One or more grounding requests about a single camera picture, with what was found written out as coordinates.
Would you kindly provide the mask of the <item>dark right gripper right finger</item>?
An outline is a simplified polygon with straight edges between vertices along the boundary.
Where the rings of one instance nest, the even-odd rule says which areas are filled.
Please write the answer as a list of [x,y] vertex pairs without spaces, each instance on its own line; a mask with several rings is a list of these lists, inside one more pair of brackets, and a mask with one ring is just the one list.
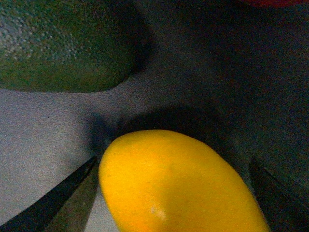
[[309,185],[253,157],[249,165],[256,199],[273,232],[309,230]]

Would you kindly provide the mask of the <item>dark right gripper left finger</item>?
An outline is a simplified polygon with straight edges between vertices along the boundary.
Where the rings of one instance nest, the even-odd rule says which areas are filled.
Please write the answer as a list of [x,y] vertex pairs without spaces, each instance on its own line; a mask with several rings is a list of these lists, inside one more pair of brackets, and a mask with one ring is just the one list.
[[2,232],[83,232],[98,189],[92,157],[33,205],[1,225]]

